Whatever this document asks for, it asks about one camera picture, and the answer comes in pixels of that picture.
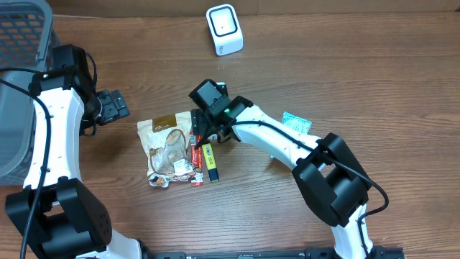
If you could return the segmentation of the yellow highlighter pen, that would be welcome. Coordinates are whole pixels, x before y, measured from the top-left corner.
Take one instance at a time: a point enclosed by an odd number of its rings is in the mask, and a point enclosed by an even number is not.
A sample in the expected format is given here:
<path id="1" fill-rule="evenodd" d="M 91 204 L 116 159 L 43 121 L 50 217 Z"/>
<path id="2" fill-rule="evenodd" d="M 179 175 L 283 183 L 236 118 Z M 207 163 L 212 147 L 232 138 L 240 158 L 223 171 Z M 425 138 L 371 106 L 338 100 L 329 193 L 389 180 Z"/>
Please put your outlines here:
<path id="1" fill-rule="evenodd" d="M 202 145 L 202 151 L 205 158 L 210 182 L 213 183 L 219 181 L 219 172 L 217 170 L 216 160 L 213 154 L 211 144 L 206 143 Z"/>

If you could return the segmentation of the red snack stick packet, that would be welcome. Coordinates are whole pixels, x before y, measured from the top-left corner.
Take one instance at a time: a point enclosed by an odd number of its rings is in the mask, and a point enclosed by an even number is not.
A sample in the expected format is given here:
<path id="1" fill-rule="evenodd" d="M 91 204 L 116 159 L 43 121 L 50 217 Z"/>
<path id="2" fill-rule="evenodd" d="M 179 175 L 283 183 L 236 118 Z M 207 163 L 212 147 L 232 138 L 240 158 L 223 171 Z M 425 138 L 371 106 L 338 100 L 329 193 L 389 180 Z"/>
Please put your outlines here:
<path id="1" fill-rule="evenodd" d="M 195 175 L 191 178 L 191 186 L 202 186 L 203 185 L 203 161 L 202 152 L 200 149 L 196 149 L 196 144 L 200 140 L 200 137 L 190 133 L 190 151 L 191 151 L 191 163 L 193 165 L 193 172 Z"/>

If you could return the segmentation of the brown cookie snack bag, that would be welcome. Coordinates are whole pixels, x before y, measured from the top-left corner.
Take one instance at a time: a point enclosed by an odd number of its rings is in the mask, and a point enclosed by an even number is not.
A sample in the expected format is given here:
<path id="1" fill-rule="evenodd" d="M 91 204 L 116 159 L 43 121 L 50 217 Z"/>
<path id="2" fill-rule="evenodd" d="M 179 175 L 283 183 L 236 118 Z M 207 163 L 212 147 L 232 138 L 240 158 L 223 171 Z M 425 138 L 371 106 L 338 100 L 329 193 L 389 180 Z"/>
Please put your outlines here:
<path id="1" fill-rule="evenodd" d="M 196 169 L 188 157 L 191 113 L 180 112 L 137 123 L 137 134 L 147 156 L 147 180 L 153 187 L 189 182 Z"/>

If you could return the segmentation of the teal wet wipes packet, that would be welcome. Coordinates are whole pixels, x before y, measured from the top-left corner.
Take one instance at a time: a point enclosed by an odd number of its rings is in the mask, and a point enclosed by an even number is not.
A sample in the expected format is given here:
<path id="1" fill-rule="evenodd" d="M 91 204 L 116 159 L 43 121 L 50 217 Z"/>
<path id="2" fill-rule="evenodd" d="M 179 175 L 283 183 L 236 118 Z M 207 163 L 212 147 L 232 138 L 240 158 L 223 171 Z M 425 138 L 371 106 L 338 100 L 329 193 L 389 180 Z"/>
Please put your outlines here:
<path id="1" fill-rule="evenodd" d="M 290 129 L 303 134 L 308 134 L 313 125 L 312 121 L 298 117 L 289 112 L 283 113 L 281 123 Z"/>

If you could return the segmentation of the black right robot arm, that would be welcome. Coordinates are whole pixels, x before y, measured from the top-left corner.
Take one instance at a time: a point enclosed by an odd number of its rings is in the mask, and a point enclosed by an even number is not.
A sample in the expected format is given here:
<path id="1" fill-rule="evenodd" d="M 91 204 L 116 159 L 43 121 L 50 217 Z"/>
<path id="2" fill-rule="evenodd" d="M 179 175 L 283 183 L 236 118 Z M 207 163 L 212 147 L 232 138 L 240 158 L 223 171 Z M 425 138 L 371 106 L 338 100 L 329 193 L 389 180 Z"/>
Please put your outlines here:
<path id="1" fill-rule="evenodd" d="M 308 208 L 331 227 L 340 258 L 372 258 L 364 218 L 372 182 L 339 136 L 324 138 L 290 129 L 226 85 L 204 80 L 189 97 L 203 112 L 205 137 L 216 133 L 255 146 L 286 165 Z"/>

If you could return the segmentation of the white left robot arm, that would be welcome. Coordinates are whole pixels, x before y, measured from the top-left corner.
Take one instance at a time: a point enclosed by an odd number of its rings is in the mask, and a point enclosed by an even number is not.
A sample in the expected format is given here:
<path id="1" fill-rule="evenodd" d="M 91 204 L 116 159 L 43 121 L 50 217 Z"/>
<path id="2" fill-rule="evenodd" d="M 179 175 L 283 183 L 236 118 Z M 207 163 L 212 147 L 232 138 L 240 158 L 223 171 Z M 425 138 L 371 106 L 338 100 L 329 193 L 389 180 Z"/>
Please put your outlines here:
<path id="1" fill-rule="evenodd" d="M 145 244 L 117 232 L 108 210 L 82 183 L 80 137 L 129 116 L 119 91 L 97 91 L 96 64 L 84 49 L 52 50 L 53 69 L 32 71 L 24 94 L 33 100 L 34 150 L 20 192 L 5 210 L 22 235 L 19 252 L 37 258 L 150 258 Z"/>

